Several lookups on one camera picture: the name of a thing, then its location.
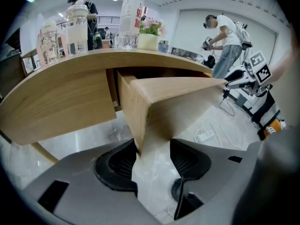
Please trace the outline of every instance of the potted plant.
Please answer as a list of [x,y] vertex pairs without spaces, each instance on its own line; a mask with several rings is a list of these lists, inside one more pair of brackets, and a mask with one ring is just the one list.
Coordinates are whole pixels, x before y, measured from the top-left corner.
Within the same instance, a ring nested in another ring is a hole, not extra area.
[[146,18],[141,22],[138,49],[157,51],[158,39],[165,34],[165,27],[162,22],[153,18]]

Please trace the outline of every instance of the plastic water bottle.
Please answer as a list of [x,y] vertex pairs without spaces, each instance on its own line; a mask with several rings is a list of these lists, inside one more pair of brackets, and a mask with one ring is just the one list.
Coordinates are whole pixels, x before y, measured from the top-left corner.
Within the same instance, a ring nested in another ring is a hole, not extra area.
[[78,0],[67,9],[66,41],[69,55],[88,51],[88,14],[83,0]]
[[144,0],[123,0],[118,37],[120,48],[137,48],[143,6]]

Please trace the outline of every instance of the white t-shirt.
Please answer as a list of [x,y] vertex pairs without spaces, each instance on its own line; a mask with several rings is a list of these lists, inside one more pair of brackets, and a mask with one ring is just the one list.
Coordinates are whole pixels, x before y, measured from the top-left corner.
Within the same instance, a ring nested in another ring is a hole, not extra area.
[[109,30],[105,33],[105,39],[111,39],[111,32]]
[[226,26],[228,35],[226,38],[222,40],[223,46],[226,45],[240,45],[240,39],[236,35],[237,34],[237,27],[234,24],[234,22],[229,18],[224,15],[219,15],[217,16],[217,27],[220,30],[220,27]]

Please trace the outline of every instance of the man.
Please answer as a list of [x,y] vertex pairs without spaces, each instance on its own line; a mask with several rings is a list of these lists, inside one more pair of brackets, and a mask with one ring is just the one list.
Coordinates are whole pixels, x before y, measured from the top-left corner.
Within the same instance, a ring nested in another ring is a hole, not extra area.
[[[207,29],[218,28],[219,34],[210,41],[210,50],[222,50],[219,61],[213,68],[213,78],[225,78],[230,67],[240,57],[242,46],[237,36],[237,27],[234,22],[224,15],[206,17],[204,27]],[[222,40],[222,46],[213,46]]]
[[94,3],[84,0],[84,4],[88,7],[89,13],[88,19],[88,50],[93,50],[94,34],[97,31],[97,8]]
[[105,28],[105,31],[105,39],[111,39],[111,32],[109,31],[108,27]]
[[113,41],[112,41],[112,38],[111,38],[111,32],[109,31],[108,27],[105,27],[105,31],[106,31],[106,34],[105,34],[105,39],[110,39],[110,47],[113,47]]

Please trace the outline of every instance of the tiled floor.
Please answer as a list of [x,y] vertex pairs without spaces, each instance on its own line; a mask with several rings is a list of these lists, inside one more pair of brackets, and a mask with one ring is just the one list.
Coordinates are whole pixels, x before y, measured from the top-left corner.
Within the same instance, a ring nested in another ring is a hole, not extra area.
[[[203,131],[216,131],[214,136],[203,142],[204,144],[229,149],[238,147],[246,150],[250,143],[259,140],[257,129],[242,109],[235,107],[230,99],[228,101],[235,112],[234,117],[219,107],[212,106],[177,138],[194,141],[195,132],[202,126]],[[223,102],[222,106],[228,111],[230,110],[226,102]],[[40,143],[55,157],[62,159],[74,152],[131,137],[132,134],[125,122],[123,112],[117,112],[117,119],[115,120],[47,139]],[[179,175],[170,159],[169,143],[154,144],[153,146],[156,149],[148,152],[147,156],[143,156],[142,159],[137,157],[132,180],[138,184],[139,201],[159,221],[167,224],[173,221],[177,206],[171,197],[170,187]],[[29,145],[8,144],[0,137],[0,149],[4,168],[19,189],[26,187],[52,165]]]

